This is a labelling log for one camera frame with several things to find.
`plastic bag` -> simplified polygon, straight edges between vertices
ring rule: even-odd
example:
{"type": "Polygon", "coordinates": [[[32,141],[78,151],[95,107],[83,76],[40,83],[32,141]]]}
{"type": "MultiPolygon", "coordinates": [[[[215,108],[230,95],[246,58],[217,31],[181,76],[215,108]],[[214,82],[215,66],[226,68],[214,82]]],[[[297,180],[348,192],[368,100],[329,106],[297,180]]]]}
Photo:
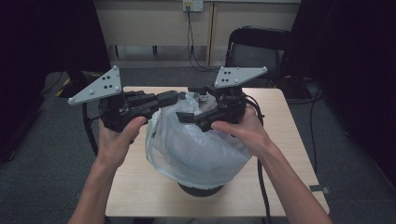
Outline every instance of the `plastic bag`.
{"type": "Polygon", "coordinates": [[[199,114],[192,93],[164,107],[148,122],[147,159],[162,174],[189,188],[213,189],[230,182],[251,158],[235,137],[180,123],[176,112],[199,114]]]}

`person's left hand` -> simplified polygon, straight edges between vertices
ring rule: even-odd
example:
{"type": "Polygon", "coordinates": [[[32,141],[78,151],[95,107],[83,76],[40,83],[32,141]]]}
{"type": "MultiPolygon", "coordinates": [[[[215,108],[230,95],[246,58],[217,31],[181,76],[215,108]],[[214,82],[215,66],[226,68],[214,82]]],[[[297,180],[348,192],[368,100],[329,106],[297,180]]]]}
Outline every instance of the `person's left hand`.
{"type": "Polygon", "coordinates": [[[99,151],[97,161],[108,168],[119,168],[128,153],[131,141],[139,135],[139,130],[146,123],[146,118],[131,120],[121,133],[116,133],[104,126],[99,119],[99,151]]]}

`forearm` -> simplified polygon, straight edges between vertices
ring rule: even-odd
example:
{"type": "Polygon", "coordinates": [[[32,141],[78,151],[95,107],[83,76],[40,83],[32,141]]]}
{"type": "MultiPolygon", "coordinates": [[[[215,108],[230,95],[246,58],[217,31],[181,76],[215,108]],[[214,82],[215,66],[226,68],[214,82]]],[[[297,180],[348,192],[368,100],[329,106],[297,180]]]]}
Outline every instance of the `forearm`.
{"type": "Polygon", "coordinates": [[[107,199],[116,171],[97,160],[93,163],[76,211],[68,223],[104,223],[107,199]]]}
{"type": "Polygon", "coordinates": [[[332,223],[317,199],[273,143],[258,156],[290,223],[332,223]]]}

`carpeted floor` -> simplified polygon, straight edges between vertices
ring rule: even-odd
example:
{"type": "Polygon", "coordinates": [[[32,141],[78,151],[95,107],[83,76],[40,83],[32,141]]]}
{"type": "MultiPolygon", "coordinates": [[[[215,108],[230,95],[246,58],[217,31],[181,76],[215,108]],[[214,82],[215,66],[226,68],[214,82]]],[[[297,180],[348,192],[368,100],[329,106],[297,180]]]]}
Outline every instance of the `carpeted floor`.
{"type": "MultiPolygon", "coordinates": [[[[50,74],[46,88],[59,73],[50,74]]],[[[121,70],[123,86],[201,86],[212,84],[216,73],[200,73],[190,67],[134,68],[121,70]]],[[[81,106],[70,106],[54,97],[64,83],[47,92],[35,123],[21,141],[13,161],[0,164],[0,223],[65,223],[94,159],[85,135],[81,106]]],[[[254,82],[255,87],[265,83],[254,82]]],[[[308,83],[315,93],[317,85],[308,83]]],[[[308,155],[313,161],[310,132],[312,104],[290,101],[308,155]]],[[[89,103],[97,115],[97,103],[89,103]]],[[[313,129],[318,153],[318,180],[326,194],[334,223],[395,223],[396,193],[371,158],[351,141],[342,120],[325,98],[316,101],[313,129]]],[[[132,218],[111,218],[113,223],[133,223],[132,218]]],[[[287,223],[275,218],[275,223],[287,223]]]]}

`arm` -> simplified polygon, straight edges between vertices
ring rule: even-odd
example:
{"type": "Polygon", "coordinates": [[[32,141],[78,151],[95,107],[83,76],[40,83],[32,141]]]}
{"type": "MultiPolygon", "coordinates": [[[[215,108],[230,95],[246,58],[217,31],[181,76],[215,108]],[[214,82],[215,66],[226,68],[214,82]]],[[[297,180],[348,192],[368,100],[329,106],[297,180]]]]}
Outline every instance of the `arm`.
{"type": "Polygon", "coordinates": [[[332,223],[317,199],[270,139],[252,107],[247,107],[240,124],[216,121],[212,123],[212,128],[237,137],[261,161],[290,223],[332,223]]]}
{"type": "Polygon", "coordinates": [[[98,155],[68,223],[105,223],[106,204],[114,175],[125,160],[130,141],[139,135],[139,129],[145,122],[142,117],[133,119],[122,133],[115,133],[99,121],[98,155]]]}

